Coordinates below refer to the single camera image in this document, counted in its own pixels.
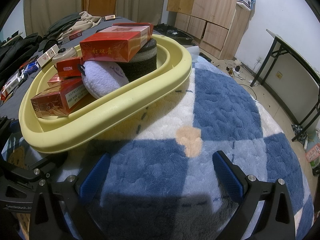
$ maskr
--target yellow tray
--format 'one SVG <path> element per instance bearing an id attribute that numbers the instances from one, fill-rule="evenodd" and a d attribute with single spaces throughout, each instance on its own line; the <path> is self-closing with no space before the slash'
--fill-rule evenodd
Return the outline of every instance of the yellow tray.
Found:
<path id="1" fill-rule="evenodd" d="M 88 98 L 67 117 L 37 118 L 30 99 L 48 86 L 57 72 L 49 63 L 36 76 L 19 109 L 25 140 L 37 151 L 58 153 L 73 149 L 159 100 L 179 87 L 191 73 L 190 53 L 176 41 L 153 35 L 157 41 L 157 69 L 94 100 Z M 75 47 L 81 56 L 80 46 Z"/>

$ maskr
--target power outlet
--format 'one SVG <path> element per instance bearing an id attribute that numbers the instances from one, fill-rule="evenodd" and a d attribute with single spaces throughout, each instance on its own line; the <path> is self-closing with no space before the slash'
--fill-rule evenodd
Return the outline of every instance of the power outlet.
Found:
<path id="1" fill-rule="evenodd" d="M 276 77 L 277 77 L 278 79 L 281 79 L 281 78 L 282 78 L 282 74 L 278 71 L 278 72 L 276 73 Z"/>

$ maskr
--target blue gripper pad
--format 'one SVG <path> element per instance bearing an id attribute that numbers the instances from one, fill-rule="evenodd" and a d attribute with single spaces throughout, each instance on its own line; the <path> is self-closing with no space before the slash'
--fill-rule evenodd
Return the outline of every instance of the blue gripper pad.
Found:
<path id="1" fill-rule="evenodd" d="M 79 199 L 83 205 L 90 203 L 98 187 L 106 178 L 110 166 L 110 155 L 104 154 L 92 168 L 79 187 Z"/>
<path id="2" fill-rule="evenodd" d="M 212 155 L 212 162 L 214 170 L 227 190 L 228 195 L 232 201 L 240 204 L 244 199 L 242 184 L 218 152 Z"/>

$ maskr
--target bed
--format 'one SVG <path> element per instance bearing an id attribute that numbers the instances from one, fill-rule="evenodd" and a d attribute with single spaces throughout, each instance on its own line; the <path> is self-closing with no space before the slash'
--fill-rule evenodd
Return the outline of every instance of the bed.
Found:
<path id="1" fill-rule="evenodd" d="M 217 150 L 247 175 L 284 179 L 296 239 L 302 239 L 313 222 L 313 204 L 288 140 L 258 101 L 202 57 L 175 92 L 71 150 L 55 179 L 77 174 L 90 157 L 108 152 L 108 174 L 87 209 L 109 239 L 215 239 L 237 208 L 214 172 Z M 24 167 L 43 157 L 19 134 L 3 155 L 16 164 L 23 159 Z"/>

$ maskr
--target beige curtain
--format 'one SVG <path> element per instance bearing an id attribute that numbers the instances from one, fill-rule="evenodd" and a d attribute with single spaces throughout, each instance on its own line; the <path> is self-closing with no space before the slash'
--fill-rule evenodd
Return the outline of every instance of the beige curtain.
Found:
<path id="1" fill-rule="evenodd" d="M 161 20 L 163 3 L 164 0 L 117 0 L 116 16 L 157 25 Z"/>
<path id="2" fill-rule="evenodd" d="M 26 34 L 43 36 L 57 20 L 81 12 L 81 0 L 23 0 Z"/>

